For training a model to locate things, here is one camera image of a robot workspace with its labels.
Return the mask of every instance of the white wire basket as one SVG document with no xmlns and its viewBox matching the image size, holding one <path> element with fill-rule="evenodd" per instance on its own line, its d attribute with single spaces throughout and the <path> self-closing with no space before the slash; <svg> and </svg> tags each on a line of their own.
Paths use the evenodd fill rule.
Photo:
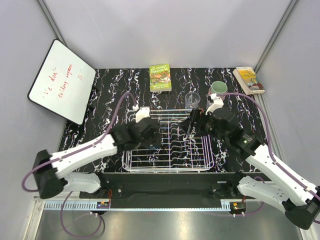
<svg viewBox="0 0 320 240">
<path fill-rule="evenodd" d="M 122 167 L 132 173 L 177 173 L 207 171 L 214 166 L 209 136 L 189 136 L 179 128 L 179 123 L 190 115 L 186 109 L 151 110 L 150 117 L 160 122 L 161 146 L 159 149 L 137 148 L 125 151 Z M 136 118 L 130 110 L 125 122 Z"/>
</svg>

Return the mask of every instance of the metal floor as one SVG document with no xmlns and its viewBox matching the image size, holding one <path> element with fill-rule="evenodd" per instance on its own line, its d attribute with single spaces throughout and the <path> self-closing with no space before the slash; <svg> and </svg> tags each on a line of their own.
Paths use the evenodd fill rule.
<svg viewBox="0 0 320 240">
<path fill-rule="evenodd" d="M 248 203 L 248 212 L 258 207 Z M 83 211 L 65 211 L 64 224 L 83 215 Z M 213 216 L 207 212 L 123 212 L 103 215 L 103 227 L 95 240 L 302 240 L 297 227 L 283 213 L 265 204 L 262 211 L 248 217 Z M 76 235 L 88 235 L 98 226 L 98 219 L 86 216 L 67 229 Z M 59 211 L 43 211 L 36 240 L 74 240 L 61 228 Z"/>
</svg>

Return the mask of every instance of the whiteboard frame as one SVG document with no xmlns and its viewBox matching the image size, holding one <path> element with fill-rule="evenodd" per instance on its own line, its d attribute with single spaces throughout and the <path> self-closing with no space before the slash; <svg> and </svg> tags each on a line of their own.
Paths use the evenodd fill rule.
<svg viewBox="0 0 320 240">
<path fill-rule="evenodd" d="M 60 116 L 60 117 L 62 117 L 62 118 L 64 118 L 64 119 L 66 119 L 66 120 L 68 120 L 68 121 L 71 121 L 71 122 L 73 122 L 73 123 L 75 123 L 75 124 L 78 124 L 78 125 L 82 125 L 82 124 L 84 123 L 86 111 L 84 111 L 84 115 L 83 115 L 82 122 L 81 122 L 81 123 L 77 123 L 77 122 L 74 122 L 74 121 L 72 121 L 71 119 L 68 119 L 68 118 L 66 118 L 65 116 L 62 116 L 61 114 L 59 114 L 59 113 L 57 113 L 57 112 L 55 112 L 55 111 L 53 111 L 53 110 L 51 110 L 51 109 L 49 109 L 49 108 L 41 105 L 41 104 L 39 104 L 38 102 L 33 101 L 33 100 L 30 98 L 30 96 L 29 96 L 30 93 L 31 93 L 31 91 L 32 91 L 32 89 L 33 89 L 33 87 L 34 87 L 34 85 L 35 85 L 35 83 L 36 83 L 36 80 L 37 80 L 37 78 L 38 78 L 38 76 L 39 76 L 39 74 L 40 74 L 40 72 L 41 72 L 41 70 L 42 70 L 42 68 L 43 68 L 46 60 L 47 60 L 47 57 L 48 57 L 48 55 L 49 55 L 49 53 L 50 53 L 50 51 L 51 51 L 51 49 L 52 49 L 55 41 L 60 42 L 60 43 L 63 44 L 66 48 L 68 48 L 68 47 L 67 47 L 63 42 L 61 42 L 59 39 L 54 39 L 54 40 L 52 41 L 52 43 L 51 43 L 51 45 L 50 45 L 50 48 L 49 48 L 48 52 L 46 53 L 46 55 L 45 55 L 45 57 L 44 57 L 44 60 L 43 60 L 41 66 L 40 66 L 40 68 L 39 68 L 39 71 L 37 72 L 37 74 L 36 74 L 36 76 L 35 76 L 35 78 L 34 78 L 34 80 L 33 80 L 33 82 L 32 82 L 32 85 L 31 85 L 31 87 L 30 87 L 30 90 L 29 90 L 29 92 L 28 92 L 28 94 L 27 94 L 27 98 L 29 99 L 30 102 L 32 102 L 32 103 L 34 103 L 34 104 L 36 104 L 36 105 L 38 105 L 38 106 L 40 106 L 40 107 L 42 107 L 42 108 L 44 108 L 44 109 L 46 109 L 46 110 L 49 110 L 50 112 L 52 112 L 52 113 L 54 113 L 54 114 L 56 114 L 56 115 L 58 115 L 58 116 Z M 79 57 L 74 51 L 72 51 L 71 49 L 69 49 L 69 50 L 70 50 L 73 54 L 75 54 L 79 59 L 81 59 L 81 60 L 84 61 L 86 64 L 88 64 L 85 60 L 83 60 L 81 57 Z M 96 71 L 96 69 L 93 68 L 90 64 L 88 64 L 88 66 L 95 71 L 95 75 L 94 75 L 94 79 L 95 79 L 96 76 L 97 76 L 97 71 Z"/>
</svg>

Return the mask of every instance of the marble countertop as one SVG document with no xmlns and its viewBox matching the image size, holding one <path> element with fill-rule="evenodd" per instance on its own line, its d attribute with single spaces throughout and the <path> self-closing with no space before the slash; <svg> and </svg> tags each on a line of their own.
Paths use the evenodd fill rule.
<svg viewBox="0 0 320 240">
<path fill-rule="evenodd" d="M 88 109 L 82 125 L 67 121 L 59 150 L 63 151 L 90 141 L 104 133 L 113 116 L 120 96 L 130 91 L 136 96 L 139 106 L 149 106 L 151 109 L 184 109 L 185 95 L 195 91 L 201 96 L 200 108 L 206 109 L 207 94 L 214 81 L 227 84 L 228 92 L 243 93 L 240 85 L 232 74 L 234 68 L 171 68 L 172 91 L 168 94 L 151 93 L 149 84 L 149 69 L 97 69 L 94 85 L 99 91 L 92 90 L 89 103 L 94 105 Z M 133 103 L 127 98 L 123 101 L 117 114 L 116 123 L 126 122 L 126 112 L 131 110 Z M 249 128 L 262 139 L 266 139 L 258 109 L 249 100 L 228 96 L 224 106 L 237 114 L 241 126 Z M 214 167 L 209 172 L 254 172 L 258 171 L 247 162 L 242 162 L 228 155 L 224 143 L 212 139 Z M 122 168 L 122 153 L 104 157 L 76 170 L 77 172 L 126 172 Z"/>
</svg>

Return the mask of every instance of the green cup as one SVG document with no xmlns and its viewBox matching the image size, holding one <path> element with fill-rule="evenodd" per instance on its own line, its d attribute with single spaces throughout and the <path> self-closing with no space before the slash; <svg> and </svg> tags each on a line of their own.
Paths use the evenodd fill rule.
<svg viewBox="0 0 320 240">
<path fill-rule="evenodd" d="M 214 81 L 209 89 L 209 94 L 224 94 L 228 91 L 227 84 L 223 81 Z"/>
</svg>

